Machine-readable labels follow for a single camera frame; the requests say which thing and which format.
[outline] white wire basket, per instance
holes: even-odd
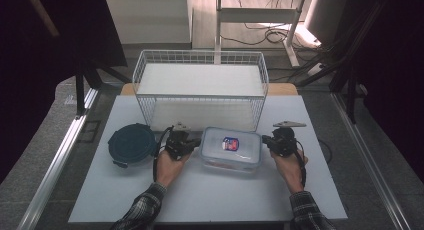
[[[144,50],[133,87],[153,131],[178,122],[192,131],[256,131],[268,92],[260,52]]]

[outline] container lid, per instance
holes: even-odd
[[[208,127],[200,146],[203,159],[234,162],[249,166],[261,161],[262,138],[254,132]]]
[[[152,155],[156,140],[149,126],[136,123],[116,131],[108,144],[114,163],[125,167],[128,163],[138,162]]]

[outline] wall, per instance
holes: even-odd
[[[346,0],[312,0],[305,27],[324,45],[334,43]]]
[[[122,44],[190,43],[190,0],[107,0]]]

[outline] human arm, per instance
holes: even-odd
[[[157,181],[134,199],[128,212],[111,229],[146,229],[159,214],[167,188],[179,176],[189,157],[190,155],[186,155],[179,161],[174,161],[167,151],[162,151],[158,157]]]
[[[294,154],[287,158],[280,157],[271,151],[278,172],[283,176],[291,193],[290,203],[293,210],[293,229],[336,229],[333,224],[321,213],[311,193],[304,190],[302,185],[302,174],[298,160]]]

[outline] wire mesh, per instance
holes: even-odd
[[[221,65],[239,65],[239,66],[257,66],[261,83],[261,94],[257,96],[237,96],[237,95],[175,95],[167,94],[144,94],[140,90],[140,83],[145,74],[146,66],[149,64],[198,64],[198,65],[214,65],[214,60],[220,59]],[[133,87],[139,102],[144,120],[153,130],[161,131],[170,124],[184,119],[184,123],[193,119],[190,125],[197,130],[208,127],[213,124],[215,127],[226,127],[239,130],[254,131],[257,128],[264,101],[268,92],[268,74],[266,70],[265,60],[260,52],[237,52],[237,51],[193,51],[193,50],[144,50],[141,52],[133,74]],[[171,106],[172,109],[166,109],[164,106]],[[214,121],[208,122],[210,115]],[[158,124],[158,118],[165,119],[174,117],[174,122],[167,122],[167,126]]]

